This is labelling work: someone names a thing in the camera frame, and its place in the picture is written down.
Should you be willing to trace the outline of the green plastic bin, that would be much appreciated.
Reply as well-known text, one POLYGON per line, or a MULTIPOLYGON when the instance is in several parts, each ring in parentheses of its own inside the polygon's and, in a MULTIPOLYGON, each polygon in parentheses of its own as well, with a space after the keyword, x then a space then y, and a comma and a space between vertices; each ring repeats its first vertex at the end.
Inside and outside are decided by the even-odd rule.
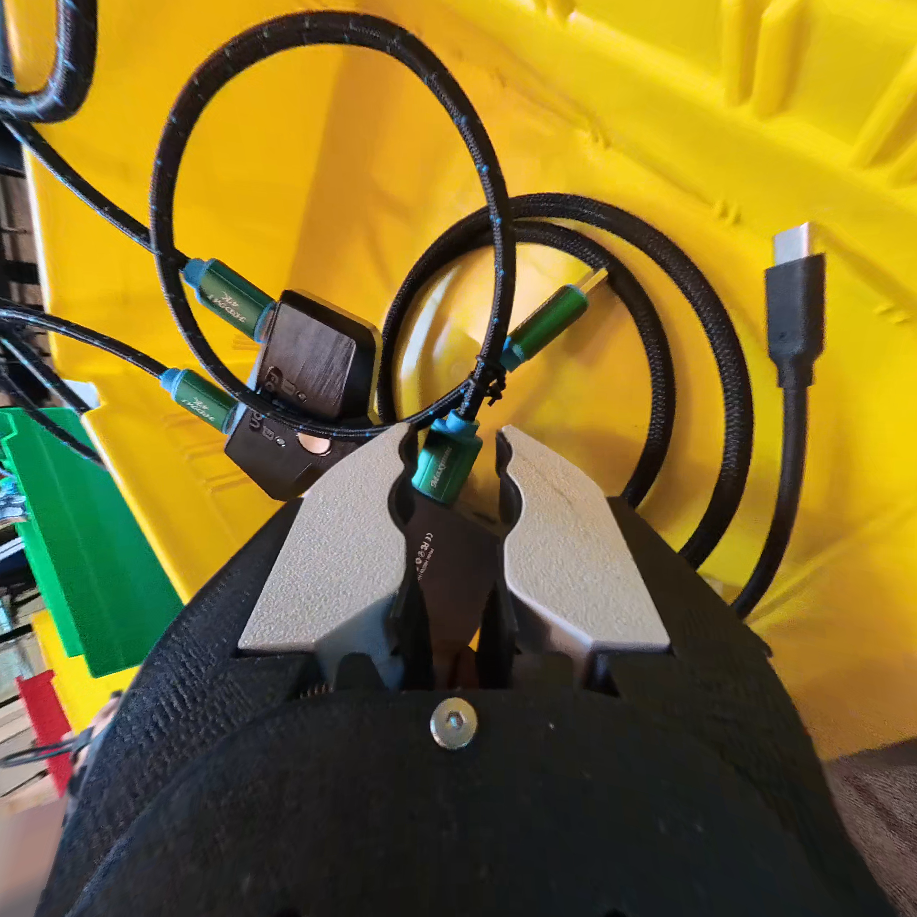
POLYGON ((20 408, 2 409, 2 467, 17 525, 65 654, 102 678, 140 666, 183 603, 115 481, 20 408))

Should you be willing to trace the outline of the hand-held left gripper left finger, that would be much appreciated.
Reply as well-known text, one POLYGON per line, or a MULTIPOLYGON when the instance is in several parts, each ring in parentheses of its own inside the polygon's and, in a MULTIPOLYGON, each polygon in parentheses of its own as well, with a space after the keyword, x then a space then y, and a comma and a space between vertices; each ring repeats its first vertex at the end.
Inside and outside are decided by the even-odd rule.
POLYGON ((365 656, 389 690, 430 690, 427 608, 408 549, 417 433, 396 423, 303 496, 237 643, 249 656, 307 654, 338 682, 365 656))

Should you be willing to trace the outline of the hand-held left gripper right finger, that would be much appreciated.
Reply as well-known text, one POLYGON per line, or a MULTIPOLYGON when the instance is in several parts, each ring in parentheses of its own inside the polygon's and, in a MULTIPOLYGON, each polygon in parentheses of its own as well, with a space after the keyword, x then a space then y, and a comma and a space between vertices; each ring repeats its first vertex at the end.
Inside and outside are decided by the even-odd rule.
POLYGON ((583 470, 518 427, 499 430, 503 531, 477 677, 598 687, 616 657, 664 659, 671 637, 621 524, 583 470))

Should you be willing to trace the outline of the black square HDMI adapter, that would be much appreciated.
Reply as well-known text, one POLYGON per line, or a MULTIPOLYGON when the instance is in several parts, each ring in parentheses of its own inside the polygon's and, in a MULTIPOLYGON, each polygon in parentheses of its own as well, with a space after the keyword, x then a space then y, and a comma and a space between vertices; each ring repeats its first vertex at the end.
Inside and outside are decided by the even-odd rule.
POLYGON ((497 577, 496 522, 416 493, 405 536, 427 608, 435 659, 469 645, 497 577))

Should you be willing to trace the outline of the red plastic bin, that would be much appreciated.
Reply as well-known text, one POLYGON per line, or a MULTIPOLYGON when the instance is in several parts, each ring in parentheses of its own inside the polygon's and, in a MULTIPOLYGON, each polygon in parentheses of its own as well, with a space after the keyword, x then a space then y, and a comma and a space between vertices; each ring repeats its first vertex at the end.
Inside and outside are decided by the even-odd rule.
MULTIPOLYGON (((71 724, 52 684, 54 672, 41 672, 28 679, 16 678, 17 693, 25 707, 38 746, 61 742, 71 731, 71 724)), ((40 762, 52 779, 58 797, 65 796, 73 773, 70 754, 65 753, 40 762)))

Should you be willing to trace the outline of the black HDMI switch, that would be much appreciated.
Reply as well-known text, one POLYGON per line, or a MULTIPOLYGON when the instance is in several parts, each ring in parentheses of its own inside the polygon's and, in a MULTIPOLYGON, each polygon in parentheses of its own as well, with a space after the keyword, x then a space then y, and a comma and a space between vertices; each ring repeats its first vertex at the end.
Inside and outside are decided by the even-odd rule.
MULTIPOLYGON (((605 270, 607 285, 625 305, 643 342, 651 383, 646 443, 622 492, 636 508, 652 489, 665 463, 674 428, 676 384, 671 349, 652 300, 625 264, 598 242, 557 220, 599 228, 639 249, 679 288, 701 322, 714 353, 725 407, 722 463, 702 520, 680 549, 700 567, 726 533, 745 491, 753 446, 753 404, 746 359, 730 316, 715 289, 694 262, 653 225, 619 207, 574 193, 544 192, 510 200, 517 242, 551 247, 591 269, 605 270)), ((492 245, 487 210, 469 214, 442 233, 409 271, 396 293, 384 337, 369 324, 317 298, 287 291, 257 306, 260 342, 254 389, 270 402, 268 415, 232 404, 225 452, 270 498, 291 499, 326 470, 368 440, 338 438, 322 454, 295 443, 290 423, 279 411, 309 416, 311 423, 336 427, 372 426, 373 401, 384 422, 396 420, 395 340, 423 288, 464 255, 492 245)))

